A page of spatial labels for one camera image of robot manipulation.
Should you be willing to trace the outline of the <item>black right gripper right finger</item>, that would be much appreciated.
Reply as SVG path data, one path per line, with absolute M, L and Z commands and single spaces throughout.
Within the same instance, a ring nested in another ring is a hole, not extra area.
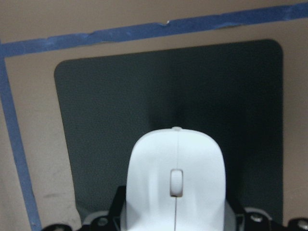
M 237 199 L 226 199 L 227 231 L 271 231 L 272 218 L 262 209 L 242 207 Z

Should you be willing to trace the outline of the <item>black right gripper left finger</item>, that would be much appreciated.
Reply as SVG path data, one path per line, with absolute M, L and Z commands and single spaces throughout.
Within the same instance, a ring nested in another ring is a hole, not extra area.
M 126 186 L 119 186 L 108 211 L 98 211 L 86 216 L 82 231 L 120 231 L 120 216 L 126 198 Z

